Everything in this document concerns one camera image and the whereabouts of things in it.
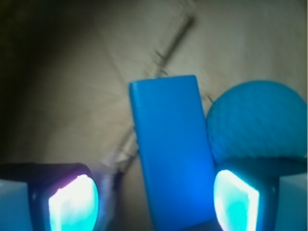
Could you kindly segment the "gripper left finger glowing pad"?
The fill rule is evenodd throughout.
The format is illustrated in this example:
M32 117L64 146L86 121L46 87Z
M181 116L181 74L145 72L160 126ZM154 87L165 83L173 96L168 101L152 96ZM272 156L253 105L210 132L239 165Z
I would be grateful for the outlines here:
M2 231L92 231L99 194L82 163L0 166Z

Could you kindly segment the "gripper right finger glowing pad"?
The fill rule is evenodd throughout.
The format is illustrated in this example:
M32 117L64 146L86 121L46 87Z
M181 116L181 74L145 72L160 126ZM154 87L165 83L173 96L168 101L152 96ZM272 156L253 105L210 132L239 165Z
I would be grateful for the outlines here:
M230 158L218 165L214 206L224 231L306 231L304 157Z

